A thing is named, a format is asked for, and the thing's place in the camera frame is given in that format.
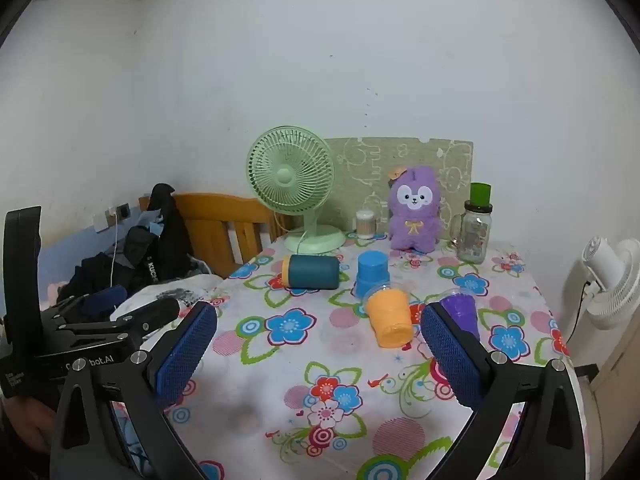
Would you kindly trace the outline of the person left hand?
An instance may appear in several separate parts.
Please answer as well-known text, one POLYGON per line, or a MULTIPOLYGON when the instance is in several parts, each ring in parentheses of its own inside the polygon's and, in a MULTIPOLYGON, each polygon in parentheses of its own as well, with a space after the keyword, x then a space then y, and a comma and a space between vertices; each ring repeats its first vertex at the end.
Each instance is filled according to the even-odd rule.
POLYGON ((1 399, 6 415, 16 434, 33 450, 47 453, 55 423, 55 411, 46 404, 24 396, 1 399))

